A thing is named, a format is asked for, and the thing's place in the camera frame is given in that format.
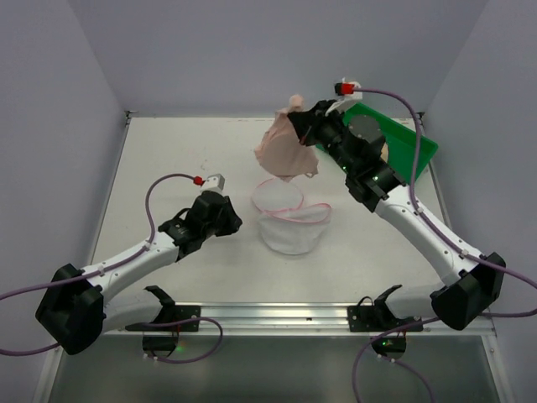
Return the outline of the pink bra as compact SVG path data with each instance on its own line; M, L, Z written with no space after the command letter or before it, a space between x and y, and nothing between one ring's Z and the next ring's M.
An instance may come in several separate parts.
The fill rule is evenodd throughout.
M313 149L300 144L288 114L302 112L304 98L294 94L287 107L279 109L254 154L259 165L270 175L289 182L297 176L318 174L318 159Z

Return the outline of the white mesh laundry bag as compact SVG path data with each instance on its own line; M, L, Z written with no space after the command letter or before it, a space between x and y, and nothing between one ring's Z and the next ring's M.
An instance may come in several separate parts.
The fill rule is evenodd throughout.
M331 205L306 204L299 187L278 178L259 184L251 200L259 212L261 239L280 254L308 254L331 223Z

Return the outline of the beige bra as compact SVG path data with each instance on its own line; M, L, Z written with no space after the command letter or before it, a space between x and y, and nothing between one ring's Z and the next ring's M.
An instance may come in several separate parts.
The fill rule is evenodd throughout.
M385 162L388 161L388 144L385 143L381 148L381 159Z

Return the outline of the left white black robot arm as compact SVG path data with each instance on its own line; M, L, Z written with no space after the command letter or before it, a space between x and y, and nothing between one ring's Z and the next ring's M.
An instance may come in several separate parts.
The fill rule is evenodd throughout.
M133 296L123 291L156 270L198 251L211 237L242 226L229 197L204 191L190 208L163 222L153 238L100 264L59 268L35 317L69 355L89 348L103 333L131 325L171 329L183 320L175 301L156 285Z

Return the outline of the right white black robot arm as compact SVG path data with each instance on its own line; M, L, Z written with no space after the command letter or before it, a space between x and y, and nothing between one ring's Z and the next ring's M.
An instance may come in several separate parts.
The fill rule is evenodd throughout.
M498 299L503 272L494 268L504 268L504 259L496 253L484 255L437 217L423 217L428 208L411 201L409 186L381 157L385 137L375 118L357 115L344 123L330 102L289 113L288 118L300 143L322 146L344 170L353 198L396 228L441 280L429 287L392 286L374 302L381 318L438 317L462 330Z

